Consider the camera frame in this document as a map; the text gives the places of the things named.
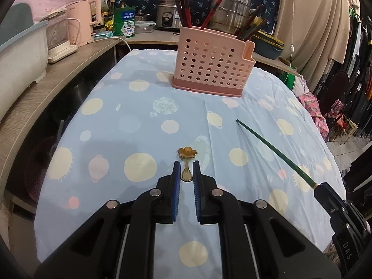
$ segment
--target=flower-shaped spoon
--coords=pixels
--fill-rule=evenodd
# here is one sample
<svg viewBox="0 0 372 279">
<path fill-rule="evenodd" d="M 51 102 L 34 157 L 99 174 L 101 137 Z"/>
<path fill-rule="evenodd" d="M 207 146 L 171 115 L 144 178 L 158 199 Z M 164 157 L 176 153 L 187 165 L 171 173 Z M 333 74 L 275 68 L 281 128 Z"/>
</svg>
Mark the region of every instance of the flower-shaped spoon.
<svg viewBox="0 0 372 279">
<path fill-rule="evenodd" d="M 189 169 L 189 160 L 195 158 L 198 152 L 190 147 L 184 147 L 178 149 L 178 154 L 180 155 L 181 159 L 185 160 L 185 169 L 182 171 L 181 179 L 184 182 L 191 182 L 192 175 Z"/>
</svg>

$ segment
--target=rice cooker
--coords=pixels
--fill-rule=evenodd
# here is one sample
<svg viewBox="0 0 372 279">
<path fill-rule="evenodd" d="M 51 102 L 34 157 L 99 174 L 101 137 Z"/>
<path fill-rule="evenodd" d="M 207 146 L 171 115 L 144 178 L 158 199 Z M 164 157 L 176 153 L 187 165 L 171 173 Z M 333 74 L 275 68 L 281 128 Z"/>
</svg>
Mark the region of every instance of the rice cooker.
<svg viewBox="0 0 372 279">
<path fill-rule="evenodd" d="M 156 29 L 179 31 L 180 27 L 181 20 L 175 0 L 160 0 L 156 16 Z"/>
</svg>

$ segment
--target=green can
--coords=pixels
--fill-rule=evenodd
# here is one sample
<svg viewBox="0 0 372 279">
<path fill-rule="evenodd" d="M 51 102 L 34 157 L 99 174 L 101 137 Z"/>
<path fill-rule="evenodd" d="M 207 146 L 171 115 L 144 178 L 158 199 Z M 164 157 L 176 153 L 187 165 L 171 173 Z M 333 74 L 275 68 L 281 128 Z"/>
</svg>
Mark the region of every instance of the green can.
<svg viewBox="0 0 372 279">
<path fill-rule="evenodd" d="M 135 6 L 114 9 L 113 34 L 115 36 L 134 37 L 135 10 Z"/>
</svg>

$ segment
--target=white appliance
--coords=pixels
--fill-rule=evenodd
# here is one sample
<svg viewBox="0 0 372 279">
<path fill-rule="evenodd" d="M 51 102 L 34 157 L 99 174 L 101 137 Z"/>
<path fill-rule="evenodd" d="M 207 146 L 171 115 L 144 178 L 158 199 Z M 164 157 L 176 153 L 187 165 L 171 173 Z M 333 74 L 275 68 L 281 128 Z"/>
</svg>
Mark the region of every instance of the white appliance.
<svg viewBox="0 0 372 279">
<path fill-rule="evenodd" d="M 77 45 L 70 44 L 66 11 L 66 8 L 62 8 L 49 13 L 47 16 L 41 19 L 41 21 L 48 20 L 46 38 L 49 55 L 48 63 L 50 64 L 53 64 L 60 59 L 63 59 L 64 57 L 74 53 L 78 48 Z"/>
</svg>

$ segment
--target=green chopstick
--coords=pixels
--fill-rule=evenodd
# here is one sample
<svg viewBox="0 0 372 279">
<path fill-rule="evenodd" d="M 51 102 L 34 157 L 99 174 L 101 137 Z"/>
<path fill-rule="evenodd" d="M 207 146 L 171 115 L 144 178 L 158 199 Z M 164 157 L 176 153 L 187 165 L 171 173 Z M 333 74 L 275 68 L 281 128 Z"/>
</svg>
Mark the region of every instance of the green chopstick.
<svg viewBox="0 0 372 279">
<path fill-rule="evenodd" d="M 259 140 L 261 140 L 266 146 L 268 146 L 272 151 L 274 151 L 279 157 L 287 164 L 289 165 L 298 175 L 300 175 L 306 183 L 315 190 L 315 188 L 318 186 L 315 181 L 311 179 L 310 176 L 308 176 L 304 171 L 302 171 L 293 161 L 291 161 L 287 156 L 285 156 L 281 151 L 279 151 L 277 148 L 275 148 L 271 143 L 269 143 L 266 139 L 264 139 L 261 135 L 257 134 L 255 131 L 253 131 L 250 127 L 248 127 L 246 124 L 242 123 L 240 120 L 236 120 L 240 125 L 242 125 L 244 128 L 246 128 L 250 133 L 252 133 L 254 136 L 256 136 Z"/>
</svg>

